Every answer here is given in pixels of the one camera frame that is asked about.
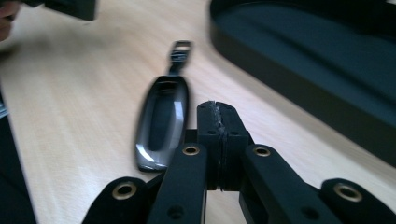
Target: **finger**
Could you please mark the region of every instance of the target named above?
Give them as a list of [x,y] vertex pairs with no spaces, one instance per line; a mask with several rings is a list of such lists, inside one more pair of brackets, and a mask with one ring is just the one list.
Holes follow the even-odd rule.
[[9,37],[10,32],[11,32],[11,24],[0,26],[0,41],[7,39]]
[[0,18],[15,15],[19,10],[19,2],[5,2],[3,3],[3,6],[0,7]]
[[0,29],[5,28],[7,26],[11,25],[11,21],[8,19],[0,19]]

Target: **metal grommet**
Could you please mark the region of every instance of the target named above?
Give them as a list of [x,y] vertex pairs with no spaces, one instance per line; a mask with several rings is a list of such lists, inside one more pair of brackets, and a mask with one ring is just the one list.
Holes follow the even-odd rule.
[[338,183],[333,189],[338,196],[350,202],[358,203],[363,199],[361,193],[349,185]]
[[183,148],[183,153],[187,156],[195,156],[199,153],[198,147],[185,147]]
[[267,157],[271,155],[271,151],[268,150],[268,148],[265,147],[254,147],[253,152],[261,157]]
[[129,199],[137,191],[137,187],[134,184],[134,182],[127,181],[127,182],[122,182],[119,183],[114,189],[113,189],[113,198],[117,200],[125,200]]

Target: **screw hole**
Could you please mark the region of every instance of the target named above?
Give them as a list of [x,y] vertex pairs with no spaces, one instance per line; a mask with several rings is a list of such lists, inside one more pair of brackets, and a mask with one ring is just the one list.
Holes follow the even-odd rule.
[[188,156],[194,156],[199,153],[199,148],[198,147],[186,147],[186,148],[183,148],[183,153]]
[[349,185],[338,183],[334,186],[335,193],[341,198],[353,203],[358,203],[363,199],[363,196],[356,189]]
[[301,209],[301,212],[308,219],[311,219],[311,220],[319,219],[319,213],[317,212],[317,210],[315,210],[315,209],[313,209],[311,207],[303,207]]
[[184,209],[182,206],[174,205],[168,209],[168,216],[172,219],[180,219],[184,216]]
[[137,191],[136,185],[131,181],[127,181],[127,182],[119,183],[113,189],[112,195],[113,198],[117,200],[125,200],[134,196],[136,191]]
[[267,156],[271,155],[271,151],[265,147],[255,147],[253,149],[253,151],[256,155],[261,156],[261,157],[267,157]]

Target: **person's hand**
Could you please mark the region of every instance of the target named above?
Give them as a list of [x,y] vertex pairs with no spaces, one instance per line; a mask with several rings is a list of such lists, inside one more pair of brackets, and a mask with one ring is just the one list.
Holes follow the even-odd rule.
[[11,32],[11,23],[20,10],[20,2],[5,2],[0,6],[0,41],[9,37]]

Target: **black plastic piece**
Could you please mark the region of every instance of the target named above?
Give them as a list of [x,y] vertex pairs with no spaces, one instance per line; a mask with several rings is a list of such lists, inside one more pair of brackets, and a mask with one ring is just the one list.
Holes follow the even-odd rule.
[[204,223],[206,148],[185,144],[177,148],[166,170],[148,223]]
[[189,89],[184,78],[178,74],[190,50],[190,42],[176,42],[170,53],[168,75],[158,77],[148,91],[134,145],[137,166],[142,171],[166,169],[175,148],[183,143],[188,120]]
[[340,178],[326,180],[319,197],[343,223],[396,223],[396,216],[386,205],[354,182]]
[[1,93],[0,192],[0,223],[36,223]]
[[210,16],[220,54],[396,166],[395,5],[213,0]]
[[[6,1],[15,0],[0,0],[0,6]],[[38,7],[44,4],[47,8],[84,21],[93,21],[95,19],[96,0],[22,0],[22,2],[31,7]]]
[[341,223],[273,148],[251,145],[242,162],[268,223]]
[[143,224],[149,213],[149,189],[137,178],[122,177],[109,183],[95,199],[83,224]]
[[238,191],[243,177],[240,156],[249,134],[235,108],[214,101],[202,103],[197,106],[197,125],[198,143],[209,150],[208,189]]
[[[144,185],[143,188],[148,188],[147,200],[131,202],[132,207],[149,204],[148,209],[142,210],[143,214],[150,211],[148,223],[203,223],[206,190],[224,187],[240,191],[239,202],[248,224],[358,224],[361,212],[372,213],[366,215],[370,217],[368,220],[375,217],[381,221],[394,220],[395,215],[384,204],[357,184],[330,180],[324,182],[320,191],[306,184],[273,148],[254,144],[232,106],[206,102],[197,107],[197,115],[198,130],[187,130],[187,143],[176,149],[168,169]],[[246,134],[241,134],[240,139],[229,139],[228,133],[235,130],[246,132],[247,141]],[[340,183],[358,190],[363,200],[356,204],[339,200],[339,195],[334,195],[334,186]],[[345,188],[338,191],[343,197],[356,198]],[[105,197],[101,193],[95,201]],[[128,208],[122,207],[119,213],[125,211]]]

